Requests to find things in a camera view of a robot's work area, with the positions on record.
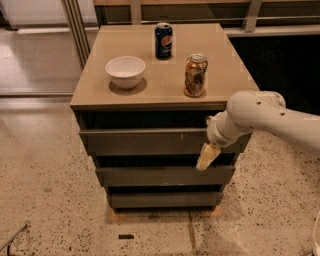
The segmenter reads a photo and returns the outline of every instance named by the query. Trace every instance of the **drawer front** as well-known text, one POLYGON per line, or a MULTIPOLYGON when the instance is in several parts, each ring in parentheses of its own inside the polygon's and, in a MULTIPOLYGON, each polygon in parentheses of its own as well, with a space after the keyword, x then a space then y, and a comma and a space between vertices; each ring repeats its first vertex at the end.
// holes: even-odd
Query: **drawer front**
POLYGON ((108 195, 112 208, 200 207, 220 204, 223 192, 108 195))
POLYGON ((203 128, 91 130, 80 136, 96 156, 199 154, 207 142, 203 128))
POLYGON ((198 171, 193 167, 98 168, 97 176, 105 187, 123 186, 188 186, 226 185, 234 166, 209 167, 198 171))

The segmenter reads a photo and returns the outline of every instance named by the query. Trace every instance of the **ceramic bowl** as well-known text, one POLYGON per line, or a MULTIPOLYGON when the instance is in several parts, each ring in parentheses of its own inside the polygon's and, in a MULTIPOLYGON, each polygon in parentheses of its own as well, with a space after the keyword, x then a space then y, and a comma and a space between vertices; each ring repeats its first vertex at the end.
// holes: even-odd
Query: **ceramic bowl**
POLYGON ((146 64, 133 56, 123 56, 109 61, 105 67, 111 81, 122 89, 134 88, 142 79, 146 64))

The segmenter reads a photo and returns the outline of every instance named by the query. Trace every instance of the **speckled floor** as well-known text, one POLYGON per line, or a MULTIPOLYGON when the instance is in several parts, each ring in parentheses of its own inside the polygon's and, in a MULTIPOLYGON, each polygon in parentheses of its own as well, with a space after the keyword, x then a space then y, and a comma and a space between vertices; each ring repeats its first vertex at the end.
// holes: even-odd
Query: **speckled floor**
MULTIPOLYGON (((14 32, 0 33, 0 90, 11 85, 13 89, 74 88, 80 73, 74 53, 65 54, 72 58, 64 63, 70 65, 66 74, 59 73, 66 67, 62 62, 50 59, 57 49, 71 47, 70 37, 16 37, 14 32), (53 42, 48 56, 37 52, 46 49, 41 40, 53 42), (38 57, 41 68, 47 70, 39 77, 34 72, 37 67, 31 67, 38 57)), ((270 134, 254 132, 215 211, 114 214, 78 131, 69 99, 0 100, 0 245, 28 222, 11 245, 10 255, 293 256, 311 252, 320 209, 320 159, 270 134), (119 239, 119 235, 132 239, 119 239)), ((316 230, 320 243, 320 224, 316 230)))

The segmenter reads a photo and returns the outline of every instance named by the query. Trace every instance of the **beige countertop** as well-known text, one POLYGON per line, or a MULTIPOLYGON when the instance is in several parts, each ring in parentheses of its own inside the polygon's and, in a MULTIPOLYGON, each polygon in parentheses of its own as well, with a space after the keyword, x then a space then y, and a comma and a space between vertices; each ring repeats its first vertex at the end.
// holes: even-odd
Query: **beige countertop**
POLYGON ((154 53, 155 25, 102 26, 71 101, 73 109, 132 105, 198 103, 225 104, 240 90, 258 90, 219 24, 179 24, 173 27, 173 58, 160 61, 154 53), (206 92, 184 95, 185 61, 192 53, 208 58, 206 92), (136 56, 146 63, 142 82, 122 90, 110 82, 105 65, 113 58, 136 56))

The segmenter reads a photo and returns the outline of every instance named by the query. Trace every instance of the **can lid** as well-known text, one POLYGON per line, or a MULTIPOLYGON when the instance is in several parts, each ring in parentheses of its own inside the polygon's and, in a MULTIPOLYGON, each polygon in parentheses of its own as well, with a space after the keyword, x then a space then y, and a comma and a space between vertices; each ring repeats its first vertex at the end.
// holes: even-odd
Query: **can lid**
POLYGON ((202 53, 194 53, 189 56, 189 60, 195 63, 205 62, 207 57, 202 53))
POLYGON ((170 28, 171 25, 167 22, 160 22, 156 25, 156 27, 161 29, 166 29, 166 28, 170 28))

